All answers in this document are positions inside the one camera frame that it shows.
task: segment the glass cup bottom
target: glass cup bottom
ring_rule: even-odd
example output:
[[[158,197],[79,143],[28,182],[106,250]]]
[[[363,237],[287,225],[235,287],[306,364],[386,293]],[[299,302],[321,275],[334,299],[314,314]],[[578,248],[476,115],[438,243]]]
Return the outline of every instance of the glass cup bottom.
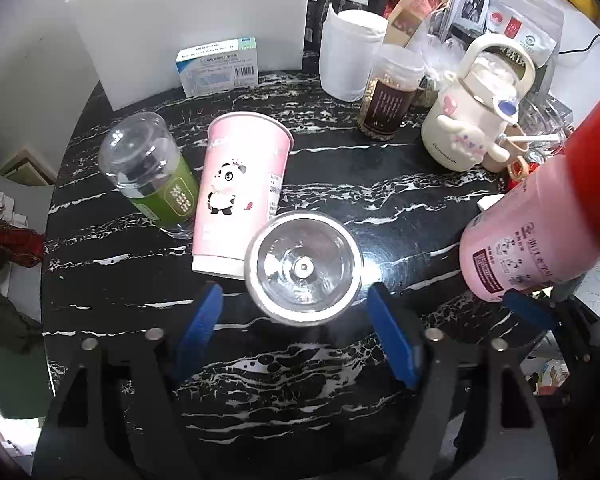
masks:
[[[160,231],[164,231],[171,238],[177,238],[178,240],[190,240],[193,238],[193,224],[194,216],[192,215],[189,219],[172,224],[168,226],[160,226]]]

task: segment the green cylindrical container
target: green cylindrical container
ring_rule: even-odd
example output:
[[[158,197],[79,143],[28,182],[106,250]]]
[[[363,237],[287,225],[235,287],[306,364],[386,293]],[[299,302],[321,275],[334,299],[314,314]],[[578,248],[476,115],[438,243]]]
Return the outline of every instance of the green cylindrical container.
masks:
[[[110,129],[98,164],[153,224],[174,238],[192,237],[198,184],[160,115],[140,112]]]

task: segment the red logo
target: red logo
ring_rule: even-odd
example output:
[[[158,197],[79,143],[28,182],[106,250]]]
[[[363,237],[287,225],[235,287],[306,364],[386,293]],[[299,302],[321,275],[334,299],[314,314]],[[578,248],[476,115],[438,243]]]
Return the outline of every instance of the red logo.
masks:
[[[502,14],[500,14],[499,12],[492,12],[491,13],[491,21],[493,23],[495,23],[496,25],[499,25],[502,23]]]
[[[522,27],[522,22],[519,22],[516,18],[512,18],[509,25],[507,25],[507,28],[504,29],[504,35],[513,40],[520,30],[520,27]]]

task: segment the white wall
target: white wall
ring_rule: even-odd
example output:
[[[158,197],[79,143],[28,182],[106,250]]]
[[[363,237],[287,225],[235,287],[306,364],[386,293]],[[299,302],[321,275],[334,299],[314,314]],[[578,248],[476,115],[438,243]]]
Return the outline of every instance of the white wall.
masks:
[[[28,148],[57,171],[98,75],[65,0],[0,0],[0,167]]]

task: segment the jar of grains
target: jar of grains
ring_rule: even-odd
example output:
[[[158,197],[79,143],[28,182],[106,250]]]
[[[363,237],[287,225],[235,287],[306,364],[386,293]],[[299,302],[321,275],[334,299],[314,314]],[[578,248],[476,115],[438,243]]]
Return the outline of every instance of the jar of grains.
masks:
[[[362,97],[358,128],[372,139],[393,139],[423,76],[420,54],[394,44],[381,45]]]

